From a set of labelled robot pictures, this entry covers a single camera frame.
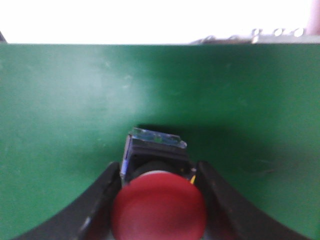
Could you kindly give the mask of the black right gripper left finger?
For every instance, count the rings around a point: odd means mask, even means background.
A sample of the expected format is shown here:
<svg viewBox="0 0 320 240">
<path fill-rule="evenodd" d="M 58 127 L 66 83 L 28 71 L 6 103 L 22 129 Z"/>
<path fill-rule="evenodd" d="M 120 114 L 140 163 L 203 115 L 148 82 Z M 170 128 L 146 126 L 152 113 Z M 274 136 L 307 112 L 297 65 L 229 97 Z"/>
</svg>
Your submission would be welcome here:
<svg viewBox="0 0 320 240">
<path fill-rule="evenodd" d="M 121 189 L 120 164 L 105 171 L 72 203 L 15 240 L 113 240 L 111 208 Z"/>
</svg>

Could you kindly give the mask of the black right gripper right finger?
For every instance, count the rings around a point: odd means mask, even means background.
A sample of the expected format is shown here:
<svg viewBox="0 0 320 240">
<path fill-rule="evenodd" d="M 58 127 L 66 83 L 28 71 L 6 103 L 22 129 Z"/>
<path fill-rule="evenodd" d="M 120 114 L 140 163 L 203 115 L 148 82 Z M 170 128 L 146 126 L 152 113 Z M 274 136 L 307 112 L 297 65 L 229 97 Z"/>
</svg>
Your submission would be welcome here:
<svg viewBox="0 0 320 240">
<path fill-rule="evenodd" d="M 195 185 L 207 211 L 205 240 L 305 240 L 254 206 L 207 161 L 196 164 Z"/>
</svg>

